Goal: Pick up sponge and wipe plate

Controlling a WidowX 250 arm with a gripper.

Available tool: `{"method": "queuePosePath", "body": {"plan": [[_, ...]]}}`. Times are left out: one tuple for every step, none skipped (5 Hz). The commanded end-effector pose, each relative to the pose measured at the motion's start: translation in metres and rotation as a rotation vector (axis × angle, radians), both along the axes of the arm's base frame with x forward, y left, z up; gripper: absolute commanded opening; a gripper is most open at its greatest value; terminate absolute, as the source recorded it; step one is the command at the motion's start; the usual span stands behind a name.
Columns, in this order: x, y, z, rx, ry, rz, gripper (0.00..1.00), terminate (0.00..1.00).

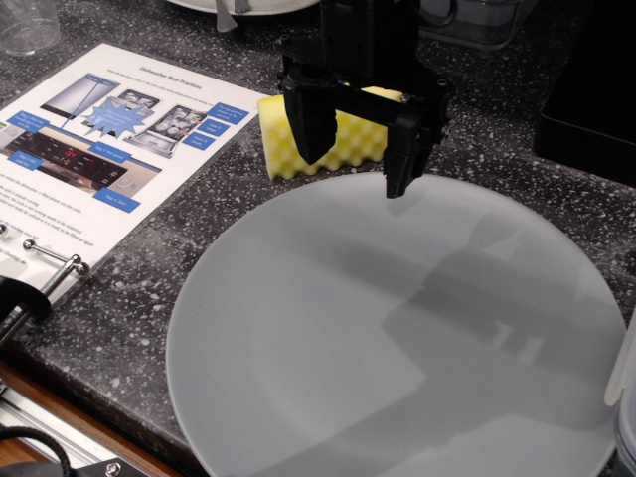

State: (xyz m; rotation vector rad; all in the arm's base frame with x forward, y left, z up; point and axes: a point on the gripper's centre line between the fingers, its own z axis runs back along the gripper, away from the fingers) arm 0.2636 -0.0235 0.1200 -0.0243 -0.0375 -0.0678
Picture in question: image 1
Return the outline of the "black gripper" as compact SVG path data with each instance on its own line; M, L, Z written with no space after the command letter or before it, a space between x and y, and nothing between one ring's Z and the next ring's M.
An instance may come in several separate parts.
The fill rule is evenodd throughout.
M416 1L323 1L318 34L282 36L278 77L301 158L318 162L334 145L336 111L388 125L386 195L423 174L447 134L452 83L416 55L423 20Z

